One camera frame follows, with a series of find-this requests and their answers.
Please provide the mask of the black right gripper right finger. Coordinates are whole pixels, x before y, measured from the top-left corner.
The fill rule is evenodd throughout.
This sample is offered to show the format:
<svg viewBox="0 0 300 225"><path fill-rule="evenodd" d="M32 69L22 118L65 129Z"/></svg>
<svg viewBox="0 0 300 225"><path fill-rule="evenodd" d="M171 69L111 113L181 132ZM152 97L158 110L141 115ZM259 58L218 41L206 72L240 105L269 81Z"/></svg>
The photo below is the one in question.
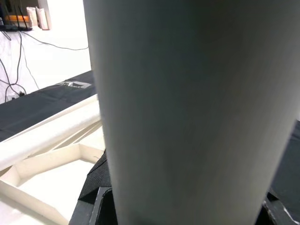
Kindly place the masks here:
<svg viewBox="0 0 300 225"><path fill-rule="evenodd" d="M300 225L282 204L276 192L270 188L257 217L257 225Z"/></svg>

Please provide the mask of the white plastic table top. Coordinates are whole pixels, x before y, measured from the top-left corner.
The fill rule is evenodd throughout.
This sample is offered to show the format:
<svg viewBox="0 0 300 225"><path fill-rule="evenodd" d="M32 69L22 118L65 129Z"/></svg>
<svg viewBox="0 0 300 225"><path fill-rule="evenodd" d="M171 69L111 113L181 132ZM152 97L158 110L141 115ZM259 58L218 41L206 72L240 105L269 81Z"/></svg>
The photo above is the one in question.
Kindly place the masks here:
<svg viewBox="0 0 300 225"><path fill-rule="evenodd" d="M0 171L0 225L69 225L104 151L100 119Z"/></svg>

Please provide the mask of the crumpled clear tape piece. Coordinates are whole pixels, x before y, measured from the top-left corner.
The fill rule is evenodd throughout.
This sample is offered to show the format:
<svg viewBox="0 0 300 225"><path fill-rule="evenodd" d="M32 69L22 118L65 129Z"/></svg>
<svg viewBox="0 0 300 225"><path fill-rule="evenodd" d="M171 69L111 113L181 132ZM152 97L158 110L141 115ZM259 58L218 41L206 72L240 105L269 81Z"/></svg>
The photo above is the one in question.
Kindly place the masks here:
<svg viewBox="0 0 300 225"><path fill-rule="evenodd" d="M60 85L60 86L64 85L64 86L68 86L68 87L72 87L72 88L80 88L80 89L86 89L91 86L90 83L79 82L79 81L63 81L63 82L57 83L56 85Z"/></svg>

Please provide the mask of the black wifi router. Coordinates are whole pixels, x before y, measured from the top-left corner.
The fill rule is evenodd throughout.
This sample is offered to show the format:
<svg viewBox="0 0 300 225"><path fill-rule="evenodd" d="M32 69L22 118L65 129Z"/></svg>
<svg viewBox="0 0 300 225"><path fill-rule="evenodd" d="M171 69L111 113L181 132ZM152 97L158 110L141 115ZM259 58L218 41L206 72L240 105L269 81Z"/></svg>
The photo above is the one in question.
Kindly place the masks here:
<svg viewBox="0 0 300 225"><path fill-rule="evenodd" d="M4 30L5 31L10 31L10 32L17 32L17 31L32 31L32 27L30 26L30 22L26 23L26 22L11 22L11 21L5 21L4 17L7 15L21 15L21 16L25 16L21 7L18 5L10 5L5 3L2 6L2 10L3 10L3 26L4 26Z"/></svg>

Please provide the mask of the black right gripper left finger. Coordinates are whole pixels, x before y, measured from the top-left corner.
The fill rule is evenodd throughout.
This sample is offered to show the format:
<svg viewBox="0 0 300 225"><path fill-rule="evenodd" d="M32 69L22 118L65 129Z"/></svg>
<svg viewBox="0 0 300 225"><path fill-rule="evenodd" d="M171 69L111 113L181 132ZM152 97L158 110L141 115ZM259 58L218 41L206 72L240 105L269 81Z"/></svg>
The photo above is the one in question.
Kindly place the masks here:
<svg viewBox="0 0 300 225"><path fill-rule="evenodd" d="M105 152L87 174L69 225L117 225Z"/></svg>

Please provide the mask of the black tablecloth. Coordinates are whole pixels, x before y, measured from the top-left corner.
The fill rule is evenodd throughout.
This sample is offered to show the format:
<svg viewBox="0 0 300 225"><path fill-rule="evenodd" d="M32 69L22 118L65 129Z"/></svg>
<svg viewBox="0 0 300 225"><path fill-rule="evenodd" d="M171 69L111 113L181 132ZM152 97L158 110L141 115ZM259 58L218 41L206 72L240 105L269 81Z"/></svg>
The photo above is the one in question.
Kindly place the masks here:
<svg viewBox="0 0 300 225"><path fill-rule="evenodd" d="M96 94L92 71L64 81L90 83L91 86L80 89L54 84L1 104L0 141ZM300 116L296 120L271 188L294 219L300 220Z"/></svg>

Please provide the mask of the white wrapped bundle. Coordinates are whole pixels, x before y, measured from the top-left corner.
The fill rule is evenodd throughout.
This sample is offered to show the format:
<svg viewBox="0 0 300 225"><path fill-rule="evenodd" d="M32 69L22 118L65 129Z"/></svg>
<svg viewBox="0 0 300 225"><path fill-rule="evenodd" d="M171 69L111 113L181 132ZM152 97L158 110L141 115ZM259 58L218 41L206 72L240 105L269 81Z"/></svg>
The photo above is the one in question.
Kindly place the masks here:
<svg viewBox="0 0 300 225"><path fill-rule="evenodd" d="M51 30L52 22L49 13L49 8L38 8L35 7L37 14L37 22L38 26L41 30Z"/></svg>
<svg viewBox="0 0 300 225"><path fill-rule="evenodd" d="M26 7L29 22L32 28L38 27L38 19L35 7Z"/></svg>

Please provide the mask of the white plastic table leg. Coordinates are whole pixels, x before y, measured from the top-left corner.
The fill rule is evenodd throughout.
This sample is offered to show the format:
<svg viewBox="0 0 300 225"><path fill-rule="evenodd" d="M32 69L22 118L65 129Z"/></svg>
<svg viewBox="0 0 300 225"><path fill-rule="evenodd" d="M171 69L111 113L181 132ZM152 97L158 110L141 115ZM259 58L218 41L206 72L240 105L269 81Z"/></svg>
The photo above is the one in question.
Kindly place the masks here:
<svg viewBox="0 0 300 225"><path fill-rule="evenodd" d="M0 142L0 171L98 121L96 94Z"/></svg>
<svg viewBox="0 0 300 225"><path fill-rule="evenodd" d="M83 0L119 225L255 225L300 113L300 0Z"/></svg>

